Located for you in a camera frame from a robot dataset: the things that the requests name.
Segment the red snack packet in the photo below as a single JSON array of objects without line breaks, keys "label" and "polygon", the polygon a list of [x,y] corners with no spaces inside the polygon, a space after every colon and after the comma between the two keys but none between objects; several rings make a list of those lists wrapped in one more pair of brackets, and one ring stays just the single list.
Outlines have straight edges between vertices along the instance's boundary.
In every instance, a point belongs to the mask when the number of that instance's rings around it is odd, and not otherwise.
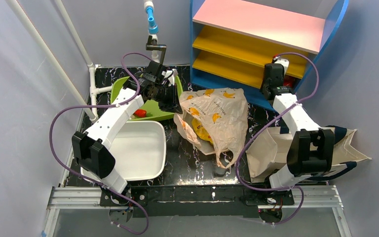
[{"label": "red snack packet", "polygon": [[289,76],[289,75],[286,75],[284,77],[283,85],[291,87],[291,88],[294,88],[295,84],[296,84],[296,81],[297,81],[297,78]]}]

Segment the yellow snack packet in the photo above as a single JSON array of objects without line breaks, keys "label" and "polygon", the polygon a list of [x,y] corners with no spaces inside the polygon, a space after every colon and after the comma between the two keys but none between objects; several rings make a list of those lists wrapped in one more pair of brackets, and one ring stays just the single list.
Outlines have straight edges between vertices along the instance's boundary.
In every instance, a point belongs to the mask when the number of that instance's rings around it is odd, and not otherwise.
[{"label": "yellow snack packet", "polygon": [[191,121],[191,124],[192,124],[192,127],[193,127],[196,135],[201,140],[207,141],[211,145],[213,145],[213,141],[212,141],[210,134],[207,132],[207,130],[204,128],[204,126],[202,125],[202,123],[199,120],[197,120],[196,118],[193,118]]}]

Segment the banana print plastic bag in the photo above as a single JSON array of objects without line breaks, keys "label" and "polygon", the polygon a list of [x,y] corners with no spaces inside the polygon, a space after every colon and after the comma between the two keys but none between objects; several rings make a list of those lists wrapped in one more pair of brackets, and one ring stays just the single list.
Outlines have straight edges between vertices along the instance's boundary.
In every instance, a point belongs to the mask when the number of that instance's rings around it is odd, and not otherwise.
[{"label": "banana print plastic bag", "polygon": [[[248,130],[248,102],[244,90],[233,88],[184,91],[179,97],[182,114],[174,114],[178,133],[205,155],[215,155],[220,168],[230,168],[241,154]],[[201,140],[191,121],[199,120],[213,145]]]}]

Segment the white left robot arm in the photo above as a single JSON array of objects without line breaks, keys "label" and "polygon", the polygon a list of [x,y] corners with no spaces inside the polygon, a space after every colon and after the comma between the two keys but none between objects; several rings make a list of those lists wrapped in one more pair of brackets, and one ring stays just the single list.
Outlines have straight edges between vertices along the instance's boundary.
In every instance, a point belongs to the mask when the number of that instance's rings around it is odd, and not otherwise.
[{"label": "white left robot arm", "polygon": [[72,136],[82,175],[122,193],[129,181],[159,176],[166,161],[166,136],[157,121],[132,121],[148,101],[159,110],[180,113],[177,73],[151,61],[147,69],[125,80],[111,106],[84,132]]}]

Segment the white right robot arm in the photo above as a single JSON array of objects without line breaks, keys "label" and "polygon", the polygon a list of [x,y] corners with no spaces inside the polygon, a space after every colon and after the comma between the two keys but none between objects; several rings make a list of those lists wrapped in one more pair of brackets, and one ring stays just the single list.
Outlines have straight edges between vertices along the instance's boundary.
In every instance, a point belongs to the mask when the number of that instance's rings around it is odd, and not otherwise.
[{"label": "white right robot arm", "polygon": [[269,177],[273,189],[287,189],[314,175],[331,170],[335,135],[323,129],[307,114],[301,102],[288,86],[284,76],[288,61],[265,65],[261,92],[285,121],[292,135],[286,164]]}]

